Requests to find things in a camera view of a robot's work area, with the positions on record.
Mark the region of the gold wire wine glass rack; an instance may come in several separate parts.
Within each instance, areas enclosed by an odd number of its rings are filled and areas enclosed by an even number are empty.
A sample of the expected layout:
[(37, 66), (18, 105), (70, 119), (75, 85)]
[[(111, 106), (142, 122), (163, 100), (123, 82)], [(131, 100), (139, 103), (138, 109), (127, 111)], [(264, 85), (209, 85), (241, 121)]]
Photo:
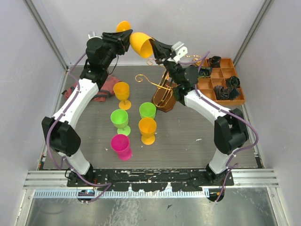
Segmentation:
[[(188, 63), (188, 65), (197, 65), (197, 68), (201, 66), (204, 63), (204, 60), (206, 59), (207, 55), (205, 56), (198, 56), (198, 55), (192, 55), (192, 56), (184, 56), (184, 57), (193, 57), (192, 63)], [(146, 60), (147, 65), (153, 65), (155, 64), (154, 58), (149, 58)], [(158, 110), (161, 110), (163, 112), (168, 112), (173, 109), (176, 100), (173, 97), (173, 88), (175, 88), (177, 85), (173, 84), (173, 79), (169, 80), (169, 73), (167, 70), (164, 71), (162, 74), (161, 80), (158, 84), (151, 82), (148, 77), (144, 74), (137, 74), (135, 76), (136, 82), (142, 82), (143, 78), (147, 80), (150, 84), (157, 87), (157, 90), (155, 94), (153, 95), (151, 102), (157, 107)]]

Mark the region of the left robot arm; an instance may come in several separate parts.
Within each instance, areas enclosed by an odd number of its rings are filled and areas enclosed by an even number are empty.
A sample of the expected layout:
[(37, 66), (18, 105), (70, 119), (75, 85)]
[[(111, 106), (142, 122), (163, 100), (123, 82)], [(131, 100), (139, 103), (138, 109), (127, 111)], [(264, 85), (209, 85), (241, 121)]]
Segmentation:
[(75, 80), (74, 91), (52, 117), (45, 117), (41, 123), (49, 157), (53, 157), (53, 151), (58, 153), (83, 186), (94, 185), (94, 172), (80, 150), (81, 139), (75, 128), (86, 106), (107, 80), (112, 61), (128, 51), (132, 32), (124, 28), (101, 36), (90, 34), (83, 54), (84, 69)]

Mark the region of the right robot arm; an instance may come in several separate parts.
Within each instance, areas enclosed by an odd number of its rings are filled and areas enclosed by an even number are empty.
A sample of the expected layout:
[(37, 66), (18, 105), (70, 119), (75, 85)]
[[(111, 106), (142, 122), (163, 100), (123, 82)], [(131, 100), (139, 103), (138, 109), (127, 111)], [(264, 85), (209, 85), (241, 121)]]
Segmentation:
[(179, 41), (174, 45), (167, 45), (151, 39), (150, 44), (155, 62), (163, 65), (176, 83), (176, 87), (173, 88), (176, 101), (197, 111), (214, 126), (216, 151), (206, 166), (206, 179), (209, 184), (218, 185), (223, 180), (234, 152), (249, 139), (243, 114), (237, 108), (230, 110), (217, 104), (197, 88), (201, 68), (196, 67), (195, 64), (203, 63), (204, 56), (186, 62), (187, 67), (184, 68), (184, 63), (180, 61), (188, 53), (184, 43)]

